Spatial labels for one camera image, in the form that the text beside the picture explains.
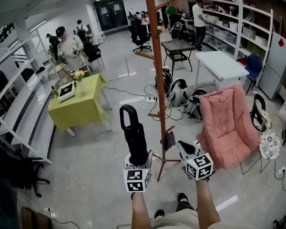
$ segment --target red sticker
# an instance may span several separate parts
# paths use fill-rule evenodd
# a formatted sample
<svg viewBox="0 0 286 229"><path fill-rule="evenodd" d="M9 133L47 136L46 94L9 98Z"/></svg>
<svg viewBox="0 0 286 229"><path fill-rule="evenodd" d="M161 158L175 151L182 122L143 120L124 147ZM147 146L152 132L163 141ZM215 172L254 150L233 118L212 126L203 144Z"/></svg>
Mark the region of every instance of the red sticker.
<svg viewBox="0 0 286 229"><path fill-rule="evenodd" d="M283 47L284 46L284 41L283 39L281 38L281 40L278 41L278 44L280 47Z"/></svg>

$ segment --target electrical outlet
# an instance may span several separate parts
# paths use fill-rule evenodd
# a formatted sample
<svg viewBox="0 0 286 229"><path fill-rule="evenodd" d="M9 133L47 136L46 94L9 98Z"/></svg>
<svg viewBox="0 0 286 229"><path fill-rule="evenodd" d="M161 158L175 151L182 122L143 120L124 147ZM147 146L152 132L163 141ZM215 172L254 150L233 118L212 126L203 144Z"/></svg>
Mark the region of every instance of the electrical outlet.
<svg viewBox="0 0 286 229"><path fill-rule="evenodd" d="M45 207L45 208L43 208L43 212L44 213L52 213L53 212L53 208L52 207Z"/></svg>
<svg viewBox="0 0 286 229"><path fill-rule="evenodd" d="M285 166L283 166L281 169L278 170L278 175L279 175L280 177L283 177L284 172L286 172Z"/></svg>
<svg viewBox="0 0 286 229"><path fill-rule="evenodd" d="M152 99L152 98L151 98L151 99L147 98L147 99L146 99L146 102L149 103L149 104L155 104L155 103L156 103L156 100L155 100L155 99Z"/></svg>

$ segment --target cap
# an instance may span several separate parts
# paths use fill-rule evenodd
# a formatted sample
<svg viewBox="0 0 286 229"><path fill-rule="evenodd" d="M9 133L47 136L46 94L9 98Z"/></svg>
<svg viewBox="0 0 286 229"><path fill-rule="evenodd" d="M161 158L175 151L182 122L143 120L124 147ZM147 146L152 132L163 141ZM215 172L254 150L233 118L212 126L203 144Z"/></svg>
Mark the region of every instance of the cap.
<svg viewBox="0 0 286 229"><path fill-rule="evenodd" d="M65 32L65 28L63 26L60 26L56 29L56 36L60 37L63 35L64 32Z"/></svg>

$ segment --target yellow tablecloth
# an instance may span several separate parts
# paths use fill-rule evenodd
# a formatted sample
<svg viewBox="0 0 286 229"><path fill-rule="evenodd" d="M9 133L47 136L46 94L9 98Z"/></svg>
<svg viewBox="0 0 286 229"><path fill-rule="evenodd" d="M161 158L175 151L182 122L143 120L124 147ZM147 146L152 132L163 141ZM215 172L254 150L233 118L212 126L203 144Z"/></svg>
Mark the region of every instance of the yellow tablecloth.
<svg viewBox="0 0 286 229"><path fill-rule="evenodd" d="M86 93L82 93L77 86L74 97L62 103L55 97L48 109L50 117L60 131L109 120L109 116L100 105L102 84L107 83L106 79L96 74L84 78L82 82L87 88Z"/></svg>

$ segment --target wooden coat rack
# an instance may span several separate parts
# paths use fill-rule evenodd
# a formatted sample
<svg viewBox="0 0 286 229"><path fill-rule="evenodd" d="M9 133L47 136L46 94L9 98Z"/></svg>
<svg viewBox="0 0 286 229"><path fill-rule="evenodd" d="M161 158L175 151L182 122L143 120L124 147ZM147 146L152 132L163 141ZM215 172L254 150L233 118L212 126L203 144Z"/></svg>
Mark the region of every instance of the wooden coat rack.
<svg viewBox="0 0 286 229"><path fill-rule="evenodd" d="M158 92L159 92L159 106L160 111L158 114L148 114L152 117L158 117L160 118L160 124L161 124L161 139L162 139L162 157L159 157L156 154L153 154L154 157L160 159L162 161L161 169L159 172L159 176L157 181L160 180L160 176L163 170L163 166L166 162L180 162L180 159L166 159L165 157L165 148L164 148L164 140L165 140L165 98L164 98L164 82L163 82L163 68L162 68L162 57L161 57L161 47L160 47L160 33L161 28L158 27L158 19L157 19L157 10L164 7L166 4L170 3L173 0L166 0L159 5L155 6L154 0L146 0L147 5L147 11L149 15L149 23L151 27L151 37L153 41L153 52L154 56L136 51L135 54L154 60L153 64L156 69L156 76L157 76L157 82L158 82ZM171 126L167 129L169 132L172 130L174 126Z"/></svg>

